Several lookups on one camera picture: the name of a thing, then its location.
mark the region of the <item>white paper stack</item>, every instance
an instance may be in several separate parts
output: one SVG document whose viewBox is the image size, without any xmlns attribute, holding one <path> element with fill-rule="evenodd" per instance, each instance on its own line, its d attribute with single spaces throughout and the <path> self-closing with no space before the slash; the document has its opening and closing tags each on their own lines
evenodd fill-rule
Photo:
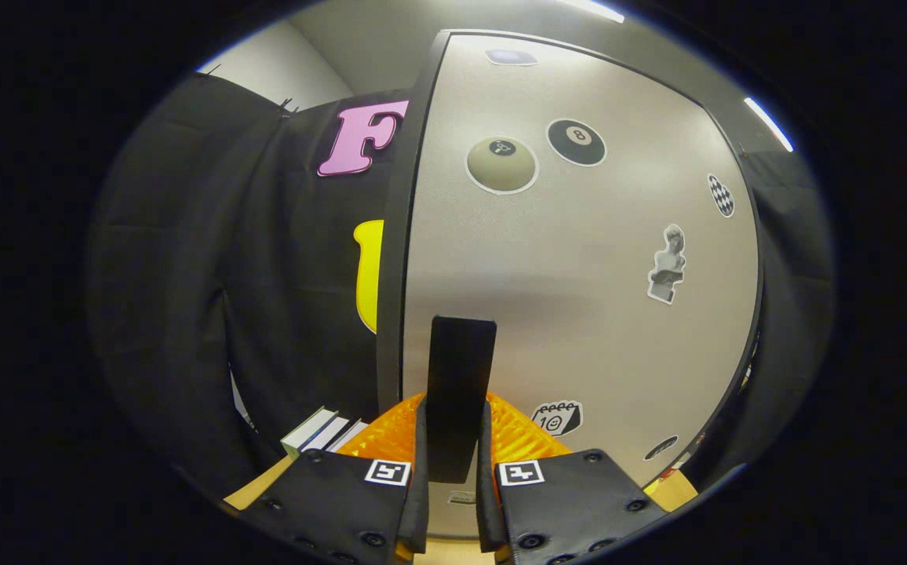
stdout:
<svg viewBox="0 0 907 565">
<path fill-rule="evenodd" d="M 335 418 L 332 419 L 331 422 L 328 422 L 328 425 L 326 425 L 325 428 L 321 430 L 321 433 L 317 434 L 317 436 L 312 437 L 312 439 L 308 441 L 306 446 L 303 446 L 300 451 L 324 450 L 329 441 L 338 437 L 338 434 L 342 432 L 342 429 L 347 423 L 349 423 L 348 418 L 335 416 Z"/>
<path fill-rule="evenodd" d="M 346 443 L 349 443 L 350 439 L 356 437 L 357 433 L 363 432 L 363 429 L 368 426 L 368 423 L 364 421 L 356 421 L 353 425 L 349 426 L 349 429 L 346 430 L 342 436 L 339 436 L 338 439 L 332 441 L 331 446 L 328 446 L 327 451 L 331 451 L 332 454 L 337 454 L 341 450 L 342 446 L 345 446 Z"/>
<path fill-rule="evenodd" d="M 336 419 L 338 412 L 326 410 L 324 406 L 320 407 L 311 414 L 310 418 L 307 418 L 302 425 L 298 425 L 293 429 L 292 432 L 286 434 L 280 440 L 282 448 L 285 448 L 286 453 L 293 459 L 296 459 L 300 455 L 300 451 L 310 443 L 315 437 L 317 437 L 321 432 L 324 432 L 325 428 L 328 425 L 331 425 L 331 422 Z"/>
</svg>

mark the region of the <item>orange plastic object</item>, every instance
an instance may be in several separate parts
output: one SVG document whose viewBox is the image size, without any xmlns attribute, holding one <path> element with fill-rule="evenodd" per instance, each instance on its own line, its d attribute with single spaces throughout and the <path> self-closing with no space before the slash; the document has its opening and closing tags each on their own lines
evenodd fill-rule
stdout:
<svg viewBox="0 0 907 565">
<path fill-rule="evenodd" d="M 339 454 L 406 461 L 415 465 L 415 410 L 425 394 L 416 394 L 381 414 L 342 446 Z"/>
<path fill-rule="evenodd" d="M 572 451 L 544 432 L 523 412 L 493 393 L 486 394 L 492 405 L 492 464 L 529 461 L 568 455 Z"/>
</svg>

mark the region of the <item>checkered sticker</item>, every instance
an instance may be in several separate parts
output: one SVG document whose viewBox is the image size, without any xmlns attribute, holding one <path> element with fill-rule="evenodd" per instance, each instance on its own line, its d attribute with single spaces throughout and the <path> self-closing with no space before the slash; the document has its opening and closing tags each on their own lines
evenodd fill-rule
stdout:
<svg viewBox="0 0 907 565">
<path fill-rule="evenodd" d="M 708 188 L 712 189 L 712 198 L 715 199 L 715 205 L 719 207 L 719 213 L 726 218 L 732 217 L 736 210 L 736 203 L 733 202 L 733 195 L 726 185 L 719 181 L 719 177 L 708 175 Z"/>
<path fill-rule="evenodd" d="M 518 487 L 519 485 L 534 485 L 543 483 L 544 475 L 541 466 L 536 461 L 516 461 L 511 464 L 499 464 L 500 485 L 503 487 Z"/>
<path fill-rule="evenodd" d="M 370 471 L 366 474 L 366 480 L 371 483 L 381 483 L 381 485 L 404 487 L 408 483 L 410 472 L 411 464 L 407 464 L 407 462 L 374 459 L 373 464 L 370 465 Z"/>
</svg>

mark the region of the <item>grey metal panel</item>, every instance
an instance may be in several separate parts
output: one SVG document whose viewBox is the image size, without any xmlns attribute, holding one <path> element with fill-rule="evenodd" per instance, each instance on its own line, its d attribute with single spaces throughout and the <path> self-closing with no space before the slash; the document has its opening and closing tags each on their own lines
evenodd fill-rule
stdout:
<svg viewBox="0 0 907 565">
<path fill-rule="evenodd" d="M 493 65 L 483 51 L 521 49 L 533 67 Z M 596 129 L 606 160 L 560 158 L 547 125 Z M 464 171 L 479 139 L 522 140 L 540 163 L 528 190 L 496 195 Z M 734 200 L 719 214 L 707 176 Z M 561 437 L 598 447 L 645 485 L 697 436 L 743 356 L 757 301 L 754 211 L 740 169 L 708 112 L 634 71 L 522 39 L 450 37 L 436 79 L 411 215 L 404 311 L 403 395 L 425 390 L 434 315 L 499 324 L 490 390 L 519 409 L 583 403 Z M 672 305 L 647 296 L 647 273 L 678 224 L 684 282 Z M 675 446 L 643 457 L 669 436 Z M 431 485 L 429 532 L 475 536 L 473 507 Z"/>
</svg>

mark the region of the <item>pink letter f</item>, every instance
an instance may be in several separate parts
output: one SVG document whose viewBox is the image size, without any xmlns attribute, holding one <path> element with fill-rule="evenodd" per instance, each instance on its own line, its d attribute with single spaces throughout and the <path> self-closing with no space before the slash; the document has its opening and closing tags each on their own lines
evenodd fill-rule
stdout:
<svg viewBox="0 0 907 565">
<path fill-rule="evenodd" d="M 393 115 L 404 118 L 407 108 L 408 100 L 403 100 L 340 111 L 338 117 L 342 119 L 342 126 L 331 148 L 331 155 L 318 167 L 318 175 L 348 175 L 369 169 L 373 160 L 363 154 L 366 141 L 373 140 L 374 149 L 387 147 L 397 128 L 397 119 Z M 377 125 L 371 126 L 375 115 L 383 115 L 383 118 Z"/>
</svg>

